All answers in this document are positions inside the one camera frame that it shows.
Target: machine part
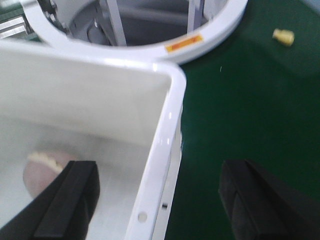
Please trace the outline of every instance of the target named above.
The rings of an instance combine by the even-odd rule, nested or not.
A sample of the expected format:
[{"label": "machine part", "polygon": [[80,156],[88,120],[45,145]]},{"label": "machine part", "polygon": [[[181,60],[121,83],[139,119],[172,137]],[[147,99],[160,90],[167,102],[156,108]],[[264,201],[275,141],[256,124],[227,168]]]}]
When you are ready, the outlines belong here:
[{"label": "machine part", "polygon": [[188,26],[187,32],[190,33],[201,26],[204,15],[205,0],[189,0]]},{"label": "machine part", "polygon": [[19,15],[0,23],[0,39],[22,38],[32,34],[33,30],[24,15]]},{"label": "machine part", "polygon": [[67,25],[64,22],[60,22],[57,18],[57,4],[54,2],[54,0],[38,0],[42,10],[43,14],[45,15],[46,19],[53,24],[57,29],[64,32],[65,34],[69,33],[69,29],[67,28]]},{"label": "machine part", "polygon": [[110,45],[110,41],[107,38],[103,28],[97,22],[95,18],[87,29],[86,36],[90,43],[100,44],[100,45]]},{"label": "machine part", "polygon": [[[48,24],[38,4],[21,4],[30,25],[39,37],[62,51],[102,58],[108,56],[143,61],[168,60],[182,64],[203,55],[224,41],[241,21],[247,2],[248,0],[205,0],[201,26],[187,32],[188,21],[198,21],[199,24],[196,17],[193,20],[188,17],[190,3],[187,0],[117,0],[120,15],[117,23],[122,24],[126,47],[119,44],[120,38],[116,37],[105,0],[56,0],[57,19],[69,28],[68,35]],[[100,39],[101,32],[97,34],[97,40],[90,34],[90,40],[88,39],[88,28],[94,19],[109,42]],[[201,35],[203,40],[175,51],[168,52],[166,49],[168,45],[197,35]],[[92,44],[101,42],[106,45]]]},{"label": "machine part", "polygon": [[117,0],[105,0],[117,46],[126,46],[124,27],[121,22]]}]

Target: small yellow object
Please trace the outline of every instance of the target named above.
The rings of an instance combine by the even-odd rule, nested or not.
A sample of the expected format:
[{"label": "small yellow object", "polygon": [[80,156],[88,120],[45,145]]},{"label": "small yellow object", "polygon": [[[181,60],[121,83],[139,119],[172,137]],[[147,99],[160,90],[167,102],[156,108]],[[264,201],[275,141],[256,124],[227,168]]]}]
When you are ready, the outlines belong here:
[{"label": "small yellow object", "polygon": [[275,29],[273,31],[273,39],[277,39],[280,43],[283,45],[290,47],[294,41],[295,41],[295,34],[293,31],[289,30],[280,30],[280,29]]}]

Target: green mat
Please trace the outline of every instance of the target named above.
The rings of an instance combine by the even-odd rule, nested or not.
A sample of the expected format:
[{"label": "green mat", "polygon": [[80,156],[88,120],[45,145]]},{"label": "green mat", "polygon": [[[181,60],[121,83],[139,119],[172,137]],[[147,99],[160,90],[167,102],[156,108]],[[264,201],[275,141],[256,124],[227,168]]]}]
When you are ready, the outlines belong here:
[{"label": "green mat", "polygon": [[[275,28],[294,31],[285,47]],[[166,240],[232,240],[222,162],[252,159],[320,201],[320,17],[298,0],[251,0],[223,44],[182,66],[183,151]]]}]

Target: screw hole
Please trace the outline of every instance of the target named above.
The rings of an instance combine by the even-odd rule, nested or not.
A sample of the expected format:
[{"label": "screw hole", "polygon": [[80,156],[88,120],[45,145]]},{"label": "screw hole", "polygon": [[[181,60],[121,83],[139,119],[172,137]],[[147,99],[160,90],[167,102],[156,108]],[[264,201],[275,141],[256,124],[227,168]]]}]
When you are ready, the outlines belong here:
[{"label": "screw hole", "polygon": [[147,221],[148,215],[145,212],[140,212],[138,215],[138,221],[140,223],[145,223]]},{"label": "screw hole", "polygon": [[162,209],[167,210],[168,208],[168,203],[162,203]]}]

